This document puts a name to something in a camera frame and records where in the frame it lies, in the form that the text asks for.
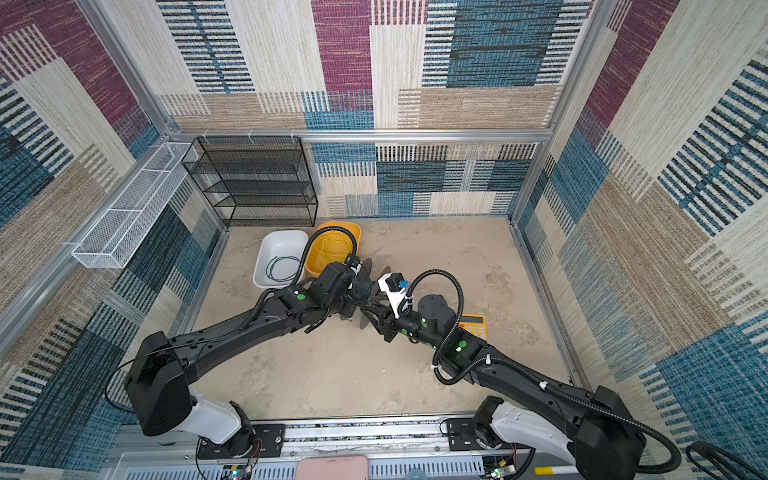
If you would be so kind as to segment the grey perforated cable spool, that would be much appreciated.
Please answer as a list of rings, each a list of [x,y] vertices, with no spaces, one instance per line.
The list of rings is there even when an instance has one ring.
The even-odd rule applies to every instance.
[[[343,297],[339,315],[343,320],[351,321],[359,313],[361,330],[371,323],[378,326],[380,316],[385,313],[383,301],[384,296],[373,275],[373,260],[366,258],[361,262],[360,271]]]

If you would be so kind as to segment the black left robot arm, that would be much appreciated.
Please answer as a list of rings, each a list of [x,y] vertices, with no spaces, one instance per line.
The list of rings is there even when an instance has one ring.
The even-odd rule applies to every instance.
[[[145,337],[125,363],[123,382],[142,433],[194,434],[233,458],[254,453],[257,434],[242,407],[218,402],[193,389],[202,376],[250,348],[296,331],[310,333],[338,314],[351,317],[371,294],[372,262],[351,252],[318,277],[294,276],[283,288],[264,290],[255,306],[210,327],[169,338]]]

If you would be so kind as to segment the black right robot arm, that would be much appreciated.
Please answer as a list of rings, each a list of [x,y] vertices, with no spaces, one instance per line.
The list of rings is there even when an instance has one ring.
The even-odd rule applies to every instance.
[[[451,308],[440,295],[416,304],[415,287],[386,273],[377,282],[355,281],[349,299],[386,341],[403,334],[432,348],[431,369],[441,384],[466,381],[492,390],[473,420],[486,446],[521,443],[546,451],[585,479],[632,479],[680,466],[679,448],[635,420],[615,392],[574,387],[513,360],[461,328],[462,304]]]

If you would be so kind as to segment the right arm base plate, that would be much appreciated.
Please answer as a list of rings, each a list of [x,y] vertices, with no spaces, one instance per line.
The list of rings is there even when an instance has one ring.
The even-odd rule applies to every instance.
[[[495,450],[499,445],[491,446],[482,440],[475,430],[471,418],[455,417],[441,421],[441,433],[447,438],[449,450],[452,452]]]

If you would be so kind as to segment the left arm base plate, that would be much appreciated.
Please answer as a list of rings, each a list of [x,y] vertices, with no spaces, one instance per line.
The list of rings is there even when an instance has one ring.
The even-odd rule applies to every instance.
[[[196,448],[199,460],[277,458],[281,455],[286,425],[256,424],[241,428],[224,444],[203,439]]]

